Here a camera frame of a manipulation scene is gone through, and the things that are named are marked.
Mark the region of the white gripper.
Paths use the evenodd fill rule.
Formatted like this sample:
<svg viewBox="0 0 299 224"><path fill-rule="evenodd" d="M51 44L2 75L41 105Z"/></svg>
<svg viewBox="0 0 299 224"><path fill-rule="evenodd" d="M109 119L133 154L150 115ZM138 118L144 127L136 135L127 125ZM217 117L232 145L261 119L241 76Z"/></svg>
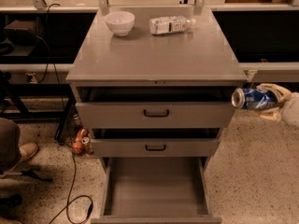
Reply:
<svg viewBox="0 0 299 224"><path fill-rule="evenodd" d="M261 83L257 86L261 91L271 91L279 103L284 102L282 108L282 119L288 125L299 128L299 93L291 92L288 89L273 83ZM280 108L274 107L266 110L255 112L256 115L263 119L281 121Z"/></svg>

